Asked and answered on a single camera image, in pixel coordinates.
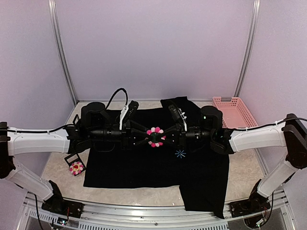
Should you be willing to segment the black t-shirt blue logo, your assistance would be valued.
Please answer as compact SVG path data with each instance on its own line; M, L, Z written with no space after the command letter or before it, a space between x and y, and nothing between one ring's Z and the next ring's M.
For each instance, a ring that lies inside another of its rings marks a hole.
M160 108L137 109L131 120L148 129L160 127L164 131L176 124L167 108L170 104L185 112L189 127L200 125L202 107L187 97L162 100ZM112 123L119 124L119 111L107 112ZM228 170L229 157L200 142L188 142L181 149L144 144L123 150L119 142L99 141L90 148L83 185L110 189L177 185L187 211L211 211L223 218Z

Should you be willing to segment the pink plastic basket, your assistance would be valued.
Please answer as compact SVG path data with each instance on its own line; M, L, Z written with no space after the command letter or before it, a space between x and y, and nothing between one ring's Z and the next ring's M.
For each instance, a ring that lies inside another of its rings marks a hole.
M224 128L250 128L258 124L239 97L213 97L213 105L223 113Z

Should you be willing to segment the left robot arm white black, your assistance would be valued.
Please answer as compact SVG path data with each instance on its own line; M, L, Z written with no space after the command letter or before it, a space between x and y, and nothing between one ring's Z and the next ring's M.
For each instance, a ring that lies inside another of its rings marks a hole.
M42 209L67 217L80 218L83 203L63 198L57 184L47 181L15 161L18 154L56 152L74 156L90 149L95 142L119 142L123 147L134 147L152 140L152 131L131 117L138 108L131 101L119 113L119 124L112 123L105 105L92 102L82 107L81 115L73 124L53 130L17 129L0 124L0 177L27 189L43 201Z

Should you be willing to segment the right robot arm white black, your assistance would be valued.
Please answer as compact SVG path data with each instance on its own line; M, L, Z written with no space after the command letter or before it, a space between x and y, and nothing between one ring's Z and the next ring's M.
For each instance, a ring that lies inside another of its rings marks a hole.
M170 137L162 142L181 149L188 142L200 142L214 152L230 155L249 149L286 147L287 153L275 169L253 187L248 199L229 204L232 217L240 217L272 209L274 191L307 166L307 129L303 119L288 114L285 119L252 128L224 128L222 112L213 106L201 108L199 126L188 126L185 113L176 105L168 109L175 126L164 131Z

